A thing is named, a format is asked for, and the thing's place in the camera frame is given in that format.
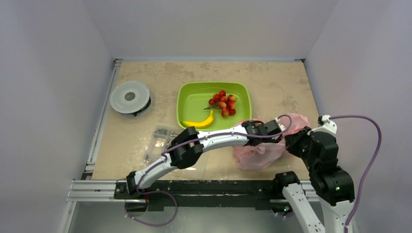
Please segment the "yellow fake banana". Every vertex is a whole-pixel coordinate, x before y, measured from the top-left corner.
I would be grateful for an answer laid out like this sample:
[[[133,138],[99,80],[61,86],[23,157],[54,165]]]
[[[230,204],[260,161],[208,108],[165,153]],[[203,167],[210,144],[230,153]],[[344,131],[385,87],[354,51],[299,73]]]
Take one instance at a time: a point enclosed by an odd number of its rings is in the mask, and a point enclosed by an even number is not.
[[[214,122],[214,112],[210,111],[209,116],[203,121],[182,121],[185,127],[195,127],[196,129],[205,129]]]

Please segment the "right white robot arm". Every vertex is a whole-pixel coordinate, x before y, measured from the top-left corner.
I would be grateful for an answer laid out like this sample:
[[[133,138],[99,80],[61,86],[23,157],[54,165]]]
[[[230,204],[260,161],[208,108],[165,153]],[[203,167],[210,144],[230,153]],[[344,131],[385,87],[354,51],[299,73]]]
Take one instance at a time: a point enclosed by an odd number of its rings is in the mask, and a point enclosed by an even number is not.
[[[321,222],[305,195],[303,185],[292,171],[275,176],[273,192],[285,198],[306,233],[352,233],[349,213],[354,206],[355,192],[351,176],[337,165],[336,138],[325,132],[300,132],[285,136],[288,153],[301,158],[309,172],[309,180],[319,198],[324,221]]]

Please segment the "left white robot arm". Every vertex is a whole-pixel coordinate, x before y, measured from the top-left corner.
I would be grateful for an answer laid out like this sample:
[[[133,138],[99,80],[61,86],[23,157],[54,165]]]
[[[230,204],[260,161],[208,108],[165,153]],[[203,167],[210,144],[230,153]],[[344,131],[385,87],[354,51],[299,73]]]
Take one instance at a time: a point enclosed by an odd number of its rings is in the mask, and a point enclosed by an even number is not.
[[[205,152],[233,146],[278,143],[289,128],[290,126],[281,124],[278,118],[266,123],[244,121],[240,125],[218,131],[198,131],[195,127],[188,127],[171,141],[170,146],[155,162],[143,170],[129,173],[126,177],[126,193],[138,199],[155,181],[176,169],[193,166]]]

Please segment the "pink plastic bag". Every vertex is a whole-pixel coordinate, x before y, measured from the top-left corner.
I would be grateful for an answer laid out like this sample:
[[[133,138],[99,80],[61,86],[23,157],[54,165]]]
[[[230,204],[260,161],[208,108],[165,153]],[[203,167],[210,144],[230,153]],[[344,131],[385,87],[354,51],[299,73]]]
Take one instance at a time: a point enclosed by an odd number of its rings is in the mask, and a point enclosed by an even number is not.
[[[292,118],[292,125],[285,135],[299,132],[305,126],[310,126],[307,117],[289,113]],[[259,171],[267,168],[275,160],[286,153],[285,140],[281,139],[278,143],[261,143],[257,146],[234,146],[233,158],[236,166],[240,170]]]

